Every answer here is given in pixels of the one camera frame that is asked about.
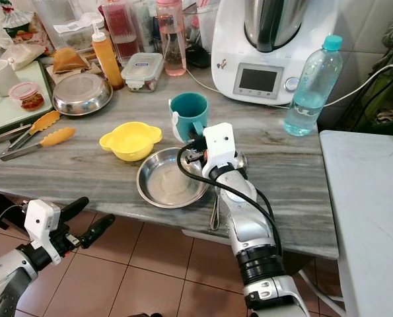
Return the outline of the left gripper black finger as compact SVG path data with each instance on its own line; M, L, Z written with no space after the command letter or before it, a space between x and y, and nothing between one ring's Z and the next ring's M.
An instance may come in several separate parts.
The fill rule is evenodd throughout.
M88 203L89 199L87 197L81 197L61 208L60 223L66 223L72 220L73 217L81 213L81 211L87 207Z
M112 226L115 220L115 215L104 215L98 221L94 221L89 229L82 235L82 248L85 248L85 250L90 248L90 245L93 245L94 242Z

